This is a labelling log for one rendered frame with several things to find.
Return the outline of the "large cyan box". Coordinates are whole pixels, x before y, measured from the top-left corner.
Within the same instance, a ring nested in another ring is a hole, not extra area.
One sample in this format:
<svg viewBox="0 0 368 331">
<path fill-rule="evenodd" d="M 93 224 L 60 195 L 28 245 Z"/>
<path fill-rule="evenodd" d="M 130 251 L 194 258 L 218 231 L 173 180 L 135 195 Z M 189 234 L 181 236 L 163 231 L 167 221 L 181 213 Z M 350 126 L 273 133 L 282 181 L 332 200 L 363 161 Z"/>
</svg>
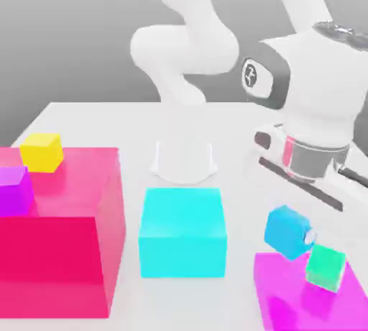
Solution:
<svg viewBox="0 0 368 331">
<path fill-rule="evenodd" d="M 227 231 L 218 188 L 148 188 L 139 228 L 143 278 L 223 278 Z"/>
</svg>

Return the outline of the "small blue cube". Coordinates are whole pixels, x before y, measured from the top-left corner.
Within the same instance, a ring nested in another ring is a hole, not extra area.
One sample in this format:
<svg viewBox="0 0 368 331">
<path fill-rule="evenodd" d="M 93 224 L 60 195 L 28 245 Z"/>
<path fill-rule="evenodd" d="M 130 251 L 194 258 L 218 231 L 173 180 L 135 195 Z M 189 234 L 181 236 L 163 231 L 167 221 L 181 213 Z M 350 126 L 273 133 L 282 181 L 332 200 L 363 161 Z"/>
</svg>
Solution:
<svg viewBox="0 0 368 331">
<path fill-rule="evenodd" d="M 295 260 L 313 247 L 316 238 L 305 239 L 311 229 L 307 217 L 283 205 L 269 212 L 264 241 L 288 260 Z"/>
</svg>

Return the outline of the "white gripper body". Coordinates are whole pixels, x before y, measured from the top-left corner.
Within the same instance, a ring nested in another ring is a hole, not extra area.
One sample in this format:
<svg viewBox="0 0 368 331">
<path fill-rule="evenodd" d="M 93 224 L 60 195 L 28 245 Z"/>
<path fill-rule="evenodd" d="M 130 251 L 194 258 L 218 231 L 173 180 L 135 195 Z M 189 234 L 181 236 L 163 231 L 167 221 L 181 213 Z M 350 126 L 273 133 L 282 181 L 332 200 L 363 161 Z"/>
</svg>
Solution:
<svg viewBox="0 0 368 331">
<path fill-rule="evenodd" d="M 287 204 L 290 208 L 307 216 L 312 222 L 342 222 L 344 213 L 310 195 L 295 184 L 259 164 L 259 155 L 249 150 L 244 155 L 244 175 L 259 189 L 265 191 L 273 206 Z"/>
</svg>

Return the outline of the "small yellow cube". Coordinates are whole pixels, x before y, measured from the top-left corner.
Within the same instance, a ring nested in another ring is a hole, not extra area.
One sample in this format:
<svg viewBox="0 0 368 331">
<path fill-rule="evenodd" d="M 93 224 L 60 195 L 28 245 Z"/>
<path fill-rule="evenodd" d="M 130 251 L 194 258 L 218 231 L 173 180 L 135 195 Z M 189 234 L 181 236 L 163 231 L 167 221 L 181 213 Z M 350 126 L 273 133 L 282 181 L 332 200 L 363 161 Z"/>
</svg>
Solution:
<svg viewBox="0 0 368 331">
<path fill-rule="evenodd" d="M 32 133 L 19 146 L 19 151 L 23 164 L 32 173 L 54 173 L 63 161 L 58 133 Z"/>
</svg>

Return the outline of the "large magenta box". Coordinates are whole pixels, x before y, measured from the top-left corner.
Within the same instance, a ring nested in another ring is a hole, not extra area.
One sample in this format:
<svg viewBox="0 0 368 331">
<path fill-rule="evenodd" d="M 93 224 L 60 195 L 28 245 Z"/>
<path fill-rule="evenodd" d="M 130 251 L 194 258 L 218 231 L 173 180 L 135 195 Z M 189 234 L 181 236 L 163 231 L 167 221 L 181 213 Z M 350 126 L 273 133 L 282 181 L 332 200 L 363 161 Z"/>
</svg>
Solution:
<svg viewBox="0 0 368 331">
<path fill-rule="evenodd" d="M 257 253 L 254 283 L 266 331 L 368 331 L 368 296 L 350 265 L 338 292 L 305 279 L 309 255 Z"/>
</svg>

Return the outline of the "large pink box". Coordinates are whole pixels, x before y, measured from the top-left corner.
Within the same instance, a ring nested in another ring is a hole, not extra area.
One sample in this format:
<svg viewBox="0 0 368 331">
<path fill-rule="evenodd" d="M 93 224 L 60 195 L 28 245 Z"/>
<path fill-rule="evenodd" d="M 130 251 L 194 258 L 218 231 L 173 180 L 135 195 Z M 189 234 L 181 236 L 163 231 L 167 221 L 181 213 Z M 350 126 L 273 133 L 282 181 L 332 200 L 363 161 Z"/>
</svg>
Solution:
<svg viewBox="0 0 368 331">
<path fill-rule="evenodd" d="M 119 151 L 63 155 L 31 174 L 26 215 L 0 214 L 0 319 L 110 315 L 126 237 Z"/>
</svg>

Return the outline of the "small purple cube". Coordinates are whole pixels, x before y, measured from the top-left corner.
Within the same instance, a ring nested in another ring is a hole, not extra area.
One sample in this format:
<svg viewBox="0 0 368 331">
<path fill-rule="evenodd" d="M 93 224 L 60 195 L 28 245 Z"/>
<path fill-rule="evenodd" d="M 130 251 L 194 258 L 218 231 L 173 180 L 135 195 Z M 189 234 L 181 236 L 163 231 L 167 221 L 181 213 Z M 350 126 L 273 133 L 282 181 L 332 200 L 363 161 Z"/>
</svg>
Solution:
<svg viewBox="0 0 368 331">
<path fill-rule="evenodd" d="M 23 165 L 0 167 L 0 217 L 28 215 L 33 201 L 28 168 Z"/>
</svg>

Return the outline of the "small green cube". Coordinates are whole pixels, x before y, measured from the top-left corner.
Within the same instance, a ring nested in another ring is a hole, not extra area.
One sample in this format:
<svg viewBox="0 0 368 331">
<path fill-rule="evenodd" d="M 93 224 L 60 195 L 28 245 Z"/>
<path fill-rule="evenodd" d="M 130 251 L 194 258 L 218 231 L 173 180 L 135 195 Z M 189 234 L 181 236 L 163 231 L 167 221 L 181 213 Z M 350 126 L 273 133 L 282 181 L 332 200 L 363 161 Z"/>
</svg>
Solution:
<svg viewBox="0 0 368 331">
<path fill-rule="evenodd" d="M 315 244 L 305 268 L 305 279 L 310 284 L 336 293 L 341 285 L 345 267 L 345 253 Z"/>
</svg>

